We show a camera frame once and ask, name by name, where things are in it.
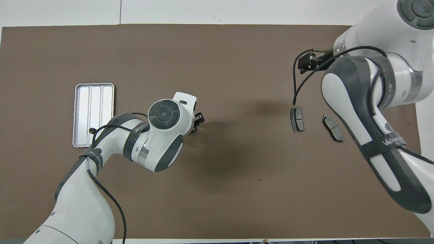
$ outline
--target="black cable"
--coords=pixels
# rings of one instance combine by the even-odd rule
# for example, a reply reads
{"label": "black cable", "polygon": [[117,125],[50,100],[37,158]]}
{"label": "black cable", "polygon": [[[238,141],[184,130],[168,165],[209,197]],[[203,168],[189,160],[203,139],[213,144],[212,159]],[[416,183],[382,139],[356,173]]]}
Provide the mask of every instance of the black cable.
{"label": "black cable", "polygon": [[384,243],[384,244],[395,244],[395,243],[391,243],[391,242],[385,242],[382,239],[377,239],[377,241]]}
{"label": "black cable", "polygon": [[372,117],[377,114],[375,112],[375,109],[374,109],[374,107],[376,106],[376,104],[374,104],[374,88],[375,88],[375,85],[377,84],[377,80],[378,80],[379,77],[381,77],[381,80],[384,81],[383,68],[381,66],[379,66],[379,65],[377,65],[377,68],[378,68],[378,70],[375,73],[374,79],[372,80],[371,87],[369,88],[369,97],[368,97],[369,107],[370,107],[370,111],[371,111],[371,116]]}
{"label": "black cable", "polygon": [[125,244],[125,239],[127,238],[127,222],[125,220],[125,215],[124,212],[122,211],[121,206],[119,205],[118,201],[116,201],[115,197],[113,197],[112,194],[110,194],[110,192],[95,178],[95,176],[92,175],[90,169],[87,170],[87,173],[89,174],[89,177],[93,180],[93,182],[95,182],[95,184],[97,184],[99,188],[101,188],[101,190],[105,192],[108,195],[108,197],[116,204],[116,207],[118,207],[119,212],[121,213],[122,216],[122,221],[124,223],[124,238],[122,240],[122,244]]}
{"label": "black cable", "polygon": [[336,58],[338,58],[339,56],[342,56],[342,55],[344,55],[344,54],[346,54],[346,53],[349,53],[349,52],[351,52],[351,51],[354,51],[354,50],[359,50],[359,49],[371,49],[371,50],[374,50],[374,51],[377,51],[377,52],[379,52],[381,55],[383,55],[384,57],[387,57],[387,55],[386,55],[386,53],[383,51],[383,50],[381,50],[381,49],[379,49],[379,48],[377,48],[377,47],[374,47],[374,46],[357,46],[357,47],[353,47],[353,48],[350,48],[350,49],[348,49],[348,50],[345,50],[345,51],[343,51],[343,52],[341,52],[341,53],[338,53],[338,54],[336,54],[336,55],[334,55],[333,57],[331,57],[330,59],[328,59],[327,61],[325,61],[324,63],[322,63],[320,66],[318,66],[316,69],[314,69],[302,82],[301,82],[301,84],[300,84],[300,86],[298,87],[298,89],[296,90],[296,91],[294,91],[294,99],[293,99],[293,105],[295,105],[296,104],[296,101],[297,101],[297,95],[298,95],[298,93],[300,92],[300,89],[303,87],[303,85],[304,85],[304,83],[306,83],[306,81],[315,73],[315,72],[317,72],[317,71],[319,71],[319,70],[321,70],[323,67],[325,67],[326,65],[329,65],[331,62],[333,62]]}
{"label": "black cable", "polygon": [[141,112],[132,112],[131,114],[138,114],[138,115],[142,115],[145,116],[146,118],[148,117],[148,115],[141,113]]}
{"label": "black cable", "polygon": [[410,154],[411,156],[413,156],[413,157],[415,157],[415,158],[418,158],[418,159],[420,159],[420,160],[422,160],[422,161],[425,161],[425,162],[427,162],[427,163],[429,163],[429,164],[434,165],[434,162],[433,162],[433,161],[431,161],[431,160],[427,159],[426,157],[424,157],[424,156],[422,156],[422,155],[420,155],[420,154],[418,154],[418,153],[416,153],[416,152],[414,152],[414,151],[412,151],[412,150],[406,148],[405,146],[400,146],[399,149],[401,149],[402,151],[404,151],[404,152]]}
{"label": "black cable", "polygon": [[103,125],[103,126],[99,127],[97,130],[95,130],[95,132],[93,133],[92,144],[93,144],[93,143],[95,142],[95,140],[96,140],[96,134],[98,134],[98,132],[99,132],[100,130],[102,130],[102,129],[104,129],[104,128],[107,128],[107,127],[116,127],[116,128],[124,129],[124,130],[126,130],[126,131],[131,131],[130,129],[128,129],[128,128],[124,127],[124,126],[121,126],[121,125]]}
{"label": "black cable", "polygon": [[296,95],[296,90],[297,90],[297,85],[296,85],[296,64],[298,59],[305,53],[309,53],[309,52],[313,52],[313,49],[307,49],[302,51],[294,60],[294,65],[293,65],[293,81],[294,81],[294,96]]}

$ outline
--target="robotic arm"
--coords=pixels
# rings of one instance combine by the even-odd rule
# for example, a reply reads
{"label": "robotic arm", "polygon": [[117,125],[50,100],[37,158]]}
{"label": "robotic arm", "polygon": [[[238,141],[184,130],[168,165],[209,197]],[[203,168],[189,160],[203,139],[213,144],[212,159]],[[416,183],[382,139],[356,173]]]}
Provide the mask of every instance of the robotic arm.
{"label": "robotic arm", "polygon": [[59,184],[51,215],[25,243],[111,243],[113,213],[90,174],[97,175],[112,154],[122,154],[154,172],[170,167],[183,137],[204,121],[200,114],[194,115],[196,100],[177,92],[173,99],[157,101],[149,109],[149,123],[131,113],[113,117]]}
{"label": "robotic arm", "polygon": [[434,234],[434,163],[404,147],[380,110],[421,101],[434,89],[434,2],[390,0],[343,33],[322,95],[389,195]]}

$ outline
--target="control buttons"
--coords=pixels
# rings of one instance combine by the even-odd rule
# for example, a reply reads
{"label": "control buttons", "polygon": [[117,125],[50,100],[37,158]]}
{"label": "control buttons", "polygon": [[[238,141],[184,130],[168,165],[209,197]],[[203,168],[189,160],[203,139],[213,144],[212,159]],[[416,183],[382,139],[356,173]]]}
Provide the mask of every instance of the control buttons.
{"label": "control buttons", "polygon": [[162,107],[157,111],[157,118],[162,121],[170,119],[172,112],[167,107]]}
{"label": "control buttons", "polygon": [[411,4],[413,12],[421,17],[428,18],[434,12],[434,6],[426,0],[416,0]]}
{"label": "control buttons", "polygon": [[398,0],[398,13],[409,26],[434,29],[434,0]]}
{"label": "control buttons", "polygon": [[154,103],[149,109],[149,121],[158,129],[170,129],[179,120],[179,107],[170,99]]}
{"label": "control buttons", "polygon": [[416,18],[416,15],[411,11],[410,4],[408,2],[401,3],[401,11],[408,21],[413,21],[414,18]]}
{"label": "control buttons", "polygon": [[434,16],[427,19],[419,19],[418,26],[420,27],[434,27]]}
{"label": "control buttons", "polygon": [[160,107],[160,104],[159,103],[155,103],[152,107],[151,107],[151,109],[149,110],[149,115],[150,116],[154,116],[155,115],[155,112],[157,111],[157,109]]}
{"label": "control buttons", "polygon": [[178,113],[174,112],[172,118],[168,121],[169,125],[173,125],[174,123],[176,123],[176,121],[178,121]]}
{"label": "control buttons", "polygon": [[153,125],[155,125],[155,127],[160,127],[161,129],[163,129],[164,127],[166,127],[166,124],[164,124],[163,122],[159,121],[156,118],[151,119],[151,122]]}

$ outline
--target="black strap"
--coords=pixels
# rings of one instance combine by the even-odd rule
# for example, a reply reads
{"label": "black strap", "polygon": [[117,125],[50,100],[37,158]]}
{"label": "black strap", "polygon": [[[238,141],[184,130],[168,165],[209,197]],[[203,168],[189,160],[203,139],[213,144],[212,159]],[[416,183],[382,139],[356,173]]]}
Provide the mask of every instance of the black strap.
{"label": "black strap", "polygon": [[99,171],[102,169],[102,156],[99,153],[99,148],[87,148],[83,151],[82,154],[80,154],[80,157],[90,157],[91,160],[93,160],[96,164],[96,174],[99,173]]}
{"label": "black strap", "polygon": [[405,145],[405,141],[402,139],[402,137],[398,134],[398,132],[390,132],[389,134],[386,134],[380,138],[377,138],[376,140],[372,142],[368,142],[362,146],[360,146],[360,152],[362,152],[363,157],[366,160],[369,160],[370,158],[377,156],[379,154],[383,154],[387,151],[390,151],[394,148],[398,148],[402,145]]}
{"label": "black strap", "polygon": [[131,160],[131,152],[133,150],[135,142],[137,141],[138,136],[140,135],[140,133],[145,132],[147,130],[149,130],[149,124],[146,122],[142,122],[136,125],[130,131],[130,134],[128,135],[127,140],[125,141],[124,144],[124,150],[123,150],[124,157]]}
{"label": "black strap", "polygon": [[390,64],[390,61],[384,56],[376,55],[368,56],[366,58],[371,60],[375,65],[381,66],[384,72],[382,81],[384,82],[383,89],[385,91],[383,92],[383,96],[378,103],[378,109],[381,111],[387,108],[392,103],[393,94],[395,94],[396,81],[394,71],[392,65]]}

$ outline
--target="silver tray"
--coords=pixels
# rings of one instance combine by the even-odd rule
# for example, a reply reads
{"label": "silver tray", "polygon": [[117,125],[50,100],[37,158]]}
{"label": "silver tray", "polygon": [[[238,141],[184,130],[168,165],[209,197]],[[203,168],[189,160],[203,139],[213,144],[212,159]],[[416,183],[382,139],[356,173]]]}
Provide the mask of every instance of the silver tray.
{"label": "silver tray", "polygon": [[111,83],[78,84],[74,103],[72,145],[89,147],[92,134],[89,128],[98,129],[113,117],[115,86]]}

